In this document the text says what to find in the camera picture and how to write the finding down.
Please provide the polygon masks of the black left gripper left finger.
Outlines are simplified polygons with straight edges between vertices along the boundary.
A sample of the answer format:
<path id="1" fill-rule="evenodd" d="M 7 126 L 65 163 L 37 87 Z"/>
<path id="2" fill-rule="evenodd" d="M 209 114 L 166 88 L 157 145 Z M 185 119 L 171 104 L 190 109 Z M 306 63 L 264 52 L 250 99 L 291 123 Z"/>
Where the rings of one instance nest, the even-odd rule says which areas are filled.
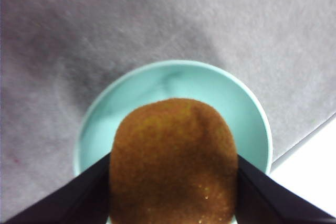
<path id="1" fill-rule="evenodd" d="M 109 162 L 107 154 L 5 223 L 107 223 Z"/>

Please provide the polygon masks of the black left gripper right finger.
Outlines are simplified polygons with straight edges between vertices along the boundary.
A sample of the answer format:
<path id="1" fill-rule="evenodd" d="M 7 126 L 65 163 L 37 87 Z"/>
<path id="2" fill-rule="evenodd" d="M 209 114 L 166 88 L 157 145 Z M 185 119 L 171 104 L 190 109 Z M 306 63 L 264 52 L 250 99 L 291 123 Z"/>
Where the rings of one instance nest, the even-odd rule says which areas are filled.
<path id="1" fill-rule="evenodd" d="M 238 157 L 238 223 L 335 223 L 335 217 Z"/>

